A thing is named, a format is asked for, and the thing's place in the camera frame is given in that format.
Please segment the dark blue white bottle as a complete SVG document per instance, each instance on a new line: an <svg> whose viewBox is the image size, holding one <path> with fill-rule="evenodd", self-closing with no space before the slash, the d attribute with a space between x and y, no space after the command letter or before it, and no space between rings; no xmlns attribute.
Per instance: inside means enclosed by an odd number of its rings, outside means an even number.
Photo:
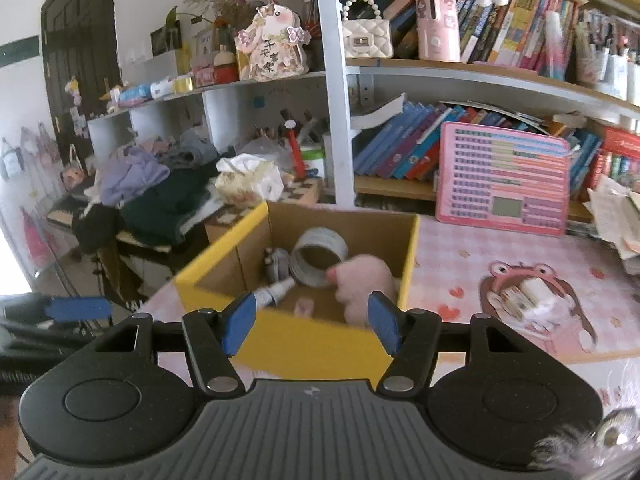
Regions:
<svg viewBox="0 0 640 480"><path fill-rule="evenodd" d="M256 309L262 310L266 307L276 306L295 286L296 281L290 276L283 281L259 287L253 292Z"/></svg>

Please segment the pink plush pig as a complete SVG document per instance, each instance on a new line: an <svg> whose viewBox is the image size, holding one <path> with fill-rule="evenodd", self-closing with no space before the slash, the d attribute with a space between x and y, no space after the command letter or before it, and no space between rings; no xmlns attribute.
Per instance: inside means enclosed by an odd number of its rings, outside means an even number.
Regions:
<svg viewBox="0 0 640 480"><path fill-rule="evenodd" d="M335 299L344 307L344 319L350 326L368 326L372 292L382 292L394 301L398 298L400 279L382 259L372 255L358 255L331 266L326 279L336 287Z"/></svg>

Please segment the toy car grey purple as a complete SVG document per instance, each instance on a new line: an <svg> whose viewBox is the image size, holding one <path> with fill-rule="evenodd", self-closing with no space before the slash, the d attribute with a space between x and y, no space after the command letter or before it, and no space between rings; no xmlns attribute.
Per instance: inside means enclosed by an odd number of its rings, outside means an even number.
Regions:
<svg viewBox="0 0 640 480"><path fill-rule="evenodd" d="M290 277L290 254L285 249L267 247L264 265L270 284L282 282Z"/></svg>

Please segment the small card box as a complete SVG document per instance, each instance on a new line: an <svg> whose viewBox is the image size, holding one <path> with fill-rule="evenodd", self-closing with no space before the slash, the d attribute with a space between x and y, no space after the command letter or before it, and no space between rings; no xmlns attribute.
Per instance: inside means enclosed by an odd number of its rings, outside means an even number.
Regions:
<svg viewBox="0 0 640 480"><path fill-rule="evenodd" d="M503 289L500 296L503 302L503 309L519 321L523 321L535 307L518 286L510 286Z"/></svg>

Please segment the white tape roll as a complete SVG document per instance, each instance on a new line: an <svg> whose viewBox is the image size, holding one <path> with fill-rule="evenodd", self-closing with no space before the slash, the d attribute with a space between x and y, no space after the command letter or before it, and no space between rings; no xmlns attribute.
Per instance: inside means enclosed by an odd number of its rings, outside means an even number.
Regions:
<svg viewBox="0 0 640 480"><path fill-rule="evenodd" d="M348 259L343 237L322 226L311 228L299 237L290 255L290 272L296 282L313 288L326 288L326 271Z"/></svg>

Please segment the large white charger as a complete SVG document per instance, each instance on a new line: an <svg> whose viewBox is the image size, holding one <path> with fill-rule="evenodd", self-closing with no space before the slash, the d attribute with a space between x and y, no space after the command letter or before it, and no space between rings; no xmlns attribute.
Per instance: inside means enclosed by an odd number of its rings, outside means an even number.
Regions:
<svg viewBox="0 0 640 480"><path fill-rule="evenodd" d="M528 278L522 281L520 291L539 312L547 312L555 307L556 295L542 278Z"/></svg>

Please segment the pink stick tube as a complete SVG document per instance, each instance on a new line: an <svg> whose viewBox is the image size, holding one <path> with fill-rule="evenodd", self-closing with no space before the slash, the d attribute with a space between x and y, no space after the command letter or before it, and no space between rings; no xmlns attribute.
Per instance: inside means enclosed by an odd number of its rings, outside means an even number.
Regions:
<svg viewBox="0 0 640 480"><path fill-rule="evenodd" d="M300 297L294 307L296 318L311 318L314 315L314 300L312 298Z"/></svg>

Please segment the white tissue pack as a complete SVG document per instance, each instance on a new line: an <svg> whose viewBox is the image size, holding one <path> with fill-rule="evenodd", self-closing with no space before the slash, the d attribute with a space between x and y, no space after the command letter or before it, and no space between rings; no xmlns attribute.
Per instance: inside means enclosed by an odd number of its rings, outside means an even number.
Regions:
<svg viewBox="0 0 640 480"><path fill-rule="evenodd" d="M272 160L241 154L219 159L216 169L215 188L233 206L248 208L264 200L275 202L284 191L280 169Z"/></svg>

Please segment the white shelf unit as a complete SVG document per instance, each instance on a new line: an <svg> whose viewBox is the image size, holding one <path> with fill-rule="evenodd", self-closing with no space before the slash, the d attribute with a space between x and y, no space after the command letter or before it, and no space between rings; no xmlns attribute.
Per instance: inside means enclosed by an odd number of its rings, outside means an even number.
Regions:
<svg viewBox="0 0 640 480"><path fill-rule="evenodd" d="M476 101L514 112L547 116L579 112L626 124L638 118L637 105L570 82L541 77L515 68L483 64L454 64L418 60L344 60L341 57L337 14L320 0L324 27L326 68L303 76L268 82L235 81L178 93L159 101L120 110L89 124L99 159L127 142L126 128L140 138L171 136L177 132L178 110L184 103L203 107L210 138L223 150L239 144L250 128L277 120L282 108L318 108L330 120L330 166L335 171L336 201L350 207L356 193L395 194L431 200L431 189L421 183L401 183L352 175L350 115L405 93L421 101Z"/></svg>

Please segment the row of blue books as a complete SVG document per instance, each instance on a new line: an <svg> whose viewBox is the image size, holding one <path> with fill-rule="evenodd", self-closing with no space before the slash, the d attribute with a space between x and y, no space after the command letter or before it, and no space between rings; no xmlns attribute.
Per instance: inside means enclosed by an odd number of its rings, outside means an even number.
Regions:
<svg viewBox="0 0 640 480"><path fill-rule="evenodd" d="M377 128L354 156L357 176L427 181L439 160L442 127L448 122L505 127L505 114L477 106L407 102L402 111Z"/></svg>

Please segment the stack of papers and books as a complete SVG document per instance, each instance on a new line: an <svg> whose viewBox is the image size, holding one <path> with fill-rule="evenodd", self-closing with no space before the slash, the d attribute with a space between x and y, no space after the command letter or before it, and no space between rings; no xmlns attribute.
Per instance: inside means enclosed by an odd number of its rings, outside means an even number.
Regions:
<svg viewBox="0 0 640 480"><path fill-rule="evenodd" d="M639 180L628 188L601 176L588 190L586 207L598 237L615 247L627 274L639 276Z"/></svg>

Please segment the red dictionary box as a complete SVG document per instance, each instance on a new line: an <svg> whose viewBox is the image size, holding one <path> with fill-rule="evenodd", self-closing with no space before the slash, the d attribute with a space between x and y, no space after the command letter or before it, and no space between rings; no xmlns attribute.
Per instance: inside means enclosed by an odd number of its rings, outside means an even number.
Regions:
<svg viewBox="0 0 640 480"><path fill-rule="evenodd" d="M614 127L603 129L601 148L614 155L640 159L640 136L635 133Z"/></svg>

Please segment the pink paper ornament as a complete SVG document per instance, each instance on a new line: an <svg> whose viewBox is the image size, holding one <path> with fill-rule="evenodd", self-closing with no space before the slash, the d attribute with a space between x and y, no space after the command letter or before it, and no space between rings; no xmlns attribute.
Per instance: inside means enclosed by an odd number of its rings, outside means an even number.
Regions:
<svg viewBox="0 0 640 480"><path fill-rule="evenodd" d="M264 82L308 73L304 47L310 40L291 9L277 3L260 6L234 38L240 79Z"/></svg>

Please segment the white quilted handbag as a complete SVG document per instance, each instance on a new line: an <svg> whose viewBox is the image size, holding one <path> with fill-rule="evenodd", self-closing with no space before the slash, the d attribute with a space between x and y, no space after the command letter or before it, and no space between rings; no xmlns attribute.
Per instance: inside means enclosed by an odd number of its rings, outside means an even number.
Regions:
<svg viewBox="0 0 640 480"><path fill-rule="evenodd" d="M373 18L351 20L349 11L355 3L365 3ZM390 21L374 0L346 0L342 7L342 29L346 58L391 58L394 54Z"/></svg>

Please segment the pink cylinder container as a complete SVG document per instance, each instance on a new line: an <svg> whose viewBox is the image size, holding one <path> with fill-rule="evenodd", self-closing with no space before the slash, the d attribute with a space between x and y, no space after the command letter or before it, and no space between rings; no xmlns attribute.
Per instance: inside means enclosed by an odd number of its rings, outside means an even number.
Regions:
<svg viewBox="0 0 640 480"><path fill-rule="evenodd" d="M460 62L457 0L416 0L419 58Z"/></svg>

